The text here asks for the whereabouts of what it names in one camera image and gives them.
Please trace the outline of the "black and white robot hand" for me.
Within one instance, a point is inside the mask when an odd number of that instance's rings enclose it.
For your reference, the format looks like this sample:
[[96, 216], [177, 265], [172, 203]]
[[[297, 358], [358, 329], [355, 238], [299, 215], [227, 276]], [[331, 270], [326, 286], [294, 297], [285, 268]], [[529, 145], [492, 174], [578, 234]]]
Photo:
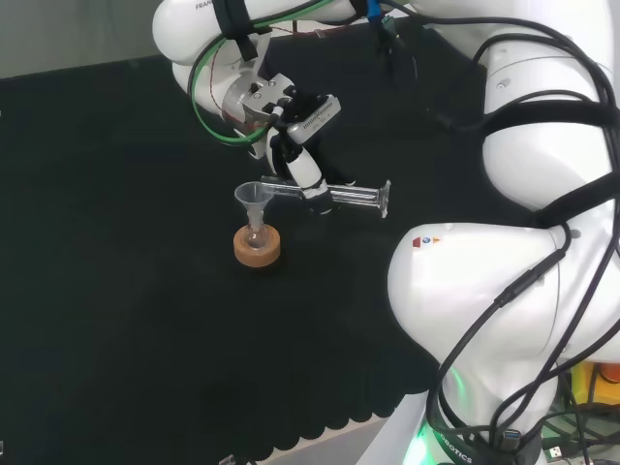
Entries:
[[285, 131], [271, 128], [262, 142], [271, 173], [299, 187], [308, 209], [314, 214], [327, 214], [333, 208], [328, 184], [356, 184], [352, 176], [335, 167], [321, 153], [318, 141], [297, 144]]

